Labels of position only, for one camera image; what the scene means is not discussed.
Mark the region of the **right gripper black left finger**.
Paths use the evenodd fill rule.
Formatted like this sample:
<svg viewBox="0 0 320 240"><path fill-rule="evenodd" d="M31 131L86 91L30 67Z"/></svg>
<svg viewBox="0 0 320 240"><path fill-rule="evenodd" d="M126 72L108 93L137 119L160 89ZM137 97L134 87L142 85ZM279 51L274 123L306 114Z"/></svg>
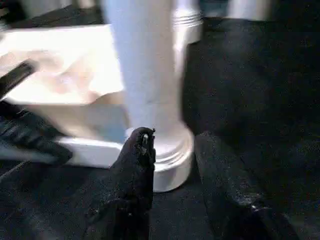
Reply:
<svg viewBox="0 0 320 240"><path fill-rule="evenodd" d="M113 181L98 191L86 215L86 240L147 240L153 204L154 128L132 131L109 171Z"/></svg>

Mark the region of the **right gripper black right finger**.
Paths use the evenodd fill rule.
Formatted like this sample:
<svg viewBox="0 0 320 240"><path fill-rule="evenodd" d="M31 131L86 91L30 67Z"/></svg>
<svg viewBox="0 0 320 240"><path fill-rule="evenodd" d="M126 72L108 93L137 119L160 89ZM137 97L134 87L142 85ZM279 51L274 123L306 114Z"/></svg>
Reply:
<svg viewBox="0 0 320 240"><path fill-rule="evenodd" d="M297 240L285 214L267 200L242 159L205 131L194 150L209 224L216 240Z"/></svg>

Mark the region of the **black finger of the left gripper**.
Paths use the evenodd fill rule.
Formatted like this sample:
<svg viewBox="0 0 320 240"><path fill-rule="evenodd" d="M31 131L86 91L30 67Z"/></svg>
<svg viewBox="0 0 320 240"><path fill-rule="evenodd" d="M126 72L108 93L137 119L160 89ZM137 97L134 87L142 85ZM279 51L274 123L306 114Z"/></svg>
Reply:
<svg viewBox="0 0 320 240"><path fill-rule="evenodd" d="M35 65L30 61L23 61L0 78L0 97L3 98L26 78L36 72Z"/></svg>
<svg viewBox="0 0 320 240"><path fill-rule="evenodd" d="M56 142L66 135L48 120L9 102L0 103L0 139L18 148L36 150L54 157L54 164L65 164L73 153Z"/></svg>

